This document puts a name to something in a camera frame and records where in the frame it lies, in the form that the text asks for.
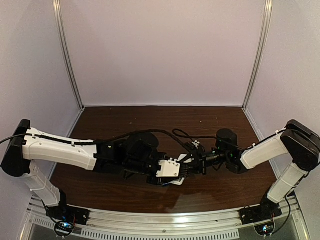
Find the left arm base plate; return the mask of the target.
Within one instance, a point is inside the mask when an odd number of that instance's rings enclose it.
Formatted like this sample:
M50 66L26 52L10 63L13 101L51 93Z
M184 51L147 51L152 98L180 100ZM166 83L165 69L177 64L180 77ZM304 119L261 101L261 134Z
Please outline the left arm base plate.
M60 221L66 221L76 225L87 224L89 218L89 210L69 205L45 207L46 215L50 218Z

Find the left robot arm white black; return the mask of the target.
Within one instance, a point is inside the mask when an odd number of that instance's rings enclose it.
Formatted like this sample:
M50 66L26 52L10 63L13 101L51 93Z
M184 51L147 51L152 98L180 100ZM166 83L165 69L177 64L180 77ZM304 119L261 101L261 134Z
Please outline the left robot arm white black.
M23 119L8 142L1 167L22 178L44 203L47 214L65 220L77 211L67 204L66 194L41 172L37 160L71 165L103 174L121 172L146 175L152 183L170 183L181 172L181 164L159 152L158 139L151 131L130 134L116 140L79 140L47 134Z

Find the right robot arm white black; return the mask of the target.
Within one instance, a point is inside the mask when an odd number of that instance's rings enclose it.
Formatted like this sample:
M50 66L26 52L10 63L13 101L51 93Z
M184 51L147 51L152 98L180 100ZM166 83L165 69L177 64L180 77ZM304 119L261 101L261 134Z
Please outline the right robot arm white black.
M195 150L183 158L189 169L197 174L206 174L207 167L225 165L236 174L245 173L276 157L289 154L291 163L262 197L256 214L272 217L279 203L303 178L320 164L320 137L296 120L257 144L241 149L238 136L223 128L214 136L215 148L211 151Z

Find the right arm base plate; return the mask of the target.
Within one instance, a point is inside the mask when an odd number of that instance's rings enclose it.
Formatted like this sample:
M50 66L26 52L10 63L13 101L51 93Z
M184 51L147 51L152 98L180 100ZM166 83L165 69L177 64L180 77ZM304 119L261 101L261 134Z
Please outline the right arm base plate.
M242 225L271 220L282 215L279 204L263 203L256 206L246 206L239 211Z

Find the white remote control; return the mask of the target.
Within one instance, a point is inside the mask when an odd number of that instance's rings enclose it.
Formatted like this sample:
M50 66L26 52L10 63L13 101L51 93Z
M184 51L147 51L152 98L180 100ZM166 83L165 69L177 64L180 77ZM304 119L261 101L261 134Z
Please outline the white remote control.
M180 162L180 161L181 161L184 157L186 157L186 156L187 156L186 154L181 154L181 155L177 158L176 162ZM176 179L176 180L171 181L170 184L176 185L176 186L181 186L181 185L184 183L185 179L186 179L185 177L181 177L181 178L179 178L179 179Z

